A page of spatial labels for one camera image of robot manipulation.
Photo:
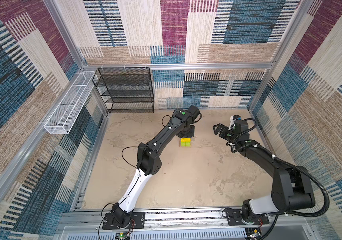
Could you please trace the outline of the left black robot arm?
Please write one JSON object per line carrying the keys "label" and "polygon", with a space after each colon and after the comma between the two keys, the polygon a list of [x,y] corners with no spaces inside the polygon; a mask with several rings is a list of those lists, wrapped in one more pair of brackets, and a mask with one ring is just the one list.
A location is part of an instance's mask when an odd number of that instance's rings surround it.
{"label": "left black robot arm", "polygon": [[148,143],[137,147],[137,164],[135,175],[123,197],[112,206],[111,215],[119,227],[126,227],[131,222],[138,197],[148,180],[161,168],[160,155],[166,145],[180,133],[187,133],[202,117],[198,107],[192,105],[187,110],[176,109],[168,123]]}

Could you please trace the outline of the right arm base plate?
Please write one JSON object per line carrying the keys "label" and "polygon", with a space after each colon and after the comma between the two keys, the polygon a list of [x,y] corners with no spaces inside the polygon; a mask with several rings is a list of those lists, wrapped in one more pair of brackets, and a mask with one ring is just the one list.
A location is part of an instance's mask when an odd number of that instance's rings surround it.
{"label": "right arm base plate", "polygon": [[242,225],[268,225],[270,220],[267,215],[256,215],[244,220],[242,218],[242,210],[239,208],[224,208],[222,216],[227,219],[229,226],[242,226]]}

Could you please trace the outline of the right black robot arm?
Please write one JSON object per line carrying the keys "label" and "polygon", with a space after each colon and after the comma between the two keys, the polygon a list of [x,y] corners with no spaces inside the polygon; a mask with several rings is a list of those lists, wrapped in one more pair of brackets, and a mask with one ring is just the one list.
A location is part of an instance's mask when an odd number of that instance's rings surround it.
{"label": "right black robot arm", "polygon": [[232,153],[240,153],[273,178],[269,195],[244,201],[242,219],[252,223],[264,214],[282,214],[314,207],[316,200],[311,179],[304,174],[306,169],[277,161],[269,150],[250,139],[247,129],[247,122],[242,120],[236,120],[232,130],[223,124],[213,126],[214,134],[228,142]]}

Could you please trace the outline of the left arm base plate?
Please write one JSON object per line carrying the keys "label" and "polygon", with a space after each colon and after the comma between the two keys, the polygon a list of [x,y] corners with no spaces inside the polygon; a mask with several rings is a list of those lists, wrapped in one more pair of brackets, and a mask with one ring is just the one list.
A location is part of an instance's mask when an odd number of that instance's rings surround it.
{"label": "left arm base plate", "polygon": [[131,213],[108,213],[105,215],[102,229],[103,230],[128,230],[143,229],[145,221],[145,212]]}

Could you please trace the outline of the long yellow block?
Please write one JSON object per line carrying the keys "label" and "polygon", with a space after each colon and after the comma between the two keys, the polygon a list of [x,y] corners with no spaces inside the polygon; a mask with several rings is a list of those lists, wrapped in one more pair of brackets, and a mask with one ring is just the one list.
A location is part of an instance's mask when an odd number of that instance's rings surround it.
{"label": "long yellow block", "polygon": [[182,143],[190,143],[191,142],[191,138],[182,138],[181,142]]}

